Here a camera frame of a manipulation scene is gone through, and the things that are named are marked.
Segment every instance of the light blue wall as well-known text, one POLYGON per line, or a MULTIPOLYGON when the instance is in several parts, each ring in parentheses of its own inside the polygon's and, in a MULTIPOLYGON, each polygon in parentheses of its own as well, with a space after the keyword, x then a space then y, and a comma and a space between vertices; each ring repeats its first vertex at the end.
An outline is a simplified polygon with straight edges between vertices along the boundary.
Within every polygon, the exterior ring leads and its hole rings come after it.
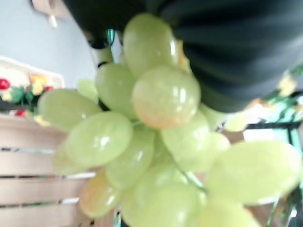
POLYGON ((64 75, 75 87, 78 78, 94 78, 89 47, 76 23, 58 19, 51 28, 30 0, 0 0, 0 55, 64 75))

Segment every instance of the grape stem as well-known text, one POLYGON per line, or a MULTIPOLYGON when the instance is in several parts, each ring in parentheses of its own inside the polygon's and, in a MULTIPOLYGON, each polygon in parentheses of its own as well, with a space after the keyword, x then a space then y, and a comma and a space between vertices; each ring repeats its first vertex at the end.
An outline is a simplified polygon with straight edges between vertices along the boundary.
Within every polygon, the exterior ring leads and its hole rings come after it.
POLYGON ((270 214, 269 214, 269 217, 268 217, 268 220, 267 220, 267 223, 266 223, 266 227, 271 226, 271 223, 272 223, 274 215, 275 215, 276 208, 278 207, 278 203, 279 203, 279 199, 277 199, 273 204, 273 207, 270 211, 270 214))
POLYGON ((199 190, 207 194, 207 189, 202 185, 202 183, 196 179, 195 175, 193 173, 186 173, 184 172, 175 162, 176 167, 178 170, 184 175, 184 177, 187 179, 187 181, 191 184, 193 184, 195 187, 197 187, 199 190))
POLYGON ((133 126, 138 126, 138 125, 141 125, 143 124, 143 122, 141 121, 135 121, 135 122, 132 122, 133 126))

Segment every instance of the red flower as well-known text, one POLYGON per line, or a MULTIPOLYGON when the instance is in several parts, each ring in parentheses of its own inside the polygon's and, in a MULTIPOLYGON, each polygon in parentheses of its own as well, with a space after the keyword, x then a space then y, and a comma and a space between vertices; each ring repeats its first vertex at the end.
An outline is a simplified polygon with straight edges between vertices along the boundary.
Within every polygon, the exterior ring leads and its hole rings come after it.
POLYGON ((26 111, 24 109, 18 109, 15 113, 15 116, 19 116, 19 117, 25 117, 26 111))
POLYGON ((46 90, 46 91, 53 90, 53 86, 46 86, 46 87, 45 87, 45 90, 46 90))
POLYGON ((7 79, 1 78, 0 79, 0 90, 9 89, 10 82, 7 79))

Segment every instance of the green grape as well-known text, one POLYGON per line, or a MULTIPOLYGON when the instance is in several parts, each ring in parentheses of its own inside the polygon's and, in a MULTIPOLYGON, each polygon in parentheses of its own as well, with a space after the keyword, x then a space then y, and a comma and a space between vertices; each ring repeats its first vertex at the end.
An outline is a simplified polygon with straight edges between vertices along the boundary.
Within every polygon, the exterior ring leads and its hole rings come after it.
POLYGON ((161 163, 151 167, 134 187, 137 202, 140 206, 145 206, 152 192, 171 183, 187 183, 186 177, 174 163, 161 163))
POLYGON ((208 133, 207 120, 200 111, 189 122, 161 131, 164 144, 176 160, 203 155, 208 133))
POLYGON ((172 156, 169 153, 169 150, 164 145, 161 135, 157 133, 155 137, 155 149, 154 149, 152 165, 156 165, 160 163, 169 163, 172 161, 173 161, 172 156))
POLYGON ((53 127, 69 132, 84 119, 102 111, 76 91, 55 89, 45 92, 38 102, 38 112, 53 127))
POLYGON ((109 181, 118 189, 134 185, 152 163, 155 132, 137 126, 127 149, 106 166, 109 181))
POLYGON ((119 64, 127 66, 127 63, 126 63, 126 60, 125 60, 125 55, 124 55, 123 52, 120 54, 119 64))
POLYGON ((150 195, 137 226, 188 227, 195 223, 199 205, 196 187, 181 183, 165 185, 150 195))
POLYGON ((130 226, 137 224, 142 207, 139 206, 133 189, 123 192, 121 199, 121 213, 123 220, 130 226))
POLYGON ((77 125, 66 139, 68 156, 83 166, 106 164, 121 155, 133 136, 133 126, 111 111, 96 114, 77 125))
POLYGON ((204 172, 210 169, 216 158, 229 147, 230 143, 224 135, 212 132, 206 135, 205 147, 199 156, 183 156, 179 159, 176 156, 176 162, 185 172, 204 172))
POLYGON ((200 96, 194 77, 181 69, 160 66, 136 82, 133 104, 145 124, 164 129, 188 122, 196 113, 200 96))
POLYGON ((294 147, 277 140, 239 142, 216 159, 205 186, 243 204, 272 202, 298 184, 301 160, 294 147))
POLYGON ((259 227, 252 214, 242 205, 209 200, 198 215, 197 227, 259 227))
POLYGON ((123 50, 137 78, 154 67, 178 63, 178 46, 170 26, 150 14, 140 14, 127 24, 123 50))
POLYGON ((94 103, 98 103, 98 93, 93 81, 89 79, 80 79, 77 84, 77 91, 94 103))
POLYGON ((225 121, 228 117, 228 113, 222 113, 212 108, 206 106, 204 103, 201 103, 199 106, 200 111, 205 115, 210 130, 214 131, 218 128, 219 124, 225 121))
POLYGON ((53 154, 52 158, 53 158, 53 168, 55 172, 60 175, 77 174, 87 170, 86 167, 83 167, 78 163, 75 163, 67 156, 66 150, 64 148, 64 143, 60 144, 58 149, 53 154))
POLYGON ((135 79, 123 65, 108 63, 103 65, 96 76, 99 98, 111 110, 136 119, 132 105, 132 91, 135 79))
POLYGON ((224 125, 226 131, 243 131, 245 130, 249 120, 249 115, 247 111, 242 111, 236 113, 233 117, 228 119, 224 125))
POLYGON ((80 208, 88 217, 99 218, 118 205, 121 192, 113 187, 102 170, 92 178, 80 195, 80 208))

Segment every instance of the green leaf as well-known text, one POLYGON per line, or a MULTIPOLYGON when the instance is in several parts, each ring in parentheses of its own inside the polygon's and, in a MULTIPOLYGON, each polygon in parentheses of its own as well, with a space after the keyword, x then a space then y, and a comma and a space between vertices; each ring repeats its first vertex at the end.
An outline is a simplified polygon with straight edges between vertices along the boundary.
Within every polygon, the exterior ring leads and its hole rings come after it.
POLYGON ((33 93, 31 91, 26 91, 25 92, 25 98, 30 103, 34 99, 34 95, 33 95, 33 93))
POLYGON ((25 92, 24 92, 24 88, 20 86, 20 87, 12 87, 10 93, 13 98, 12 102, 18 103, 23 98, 25 92))

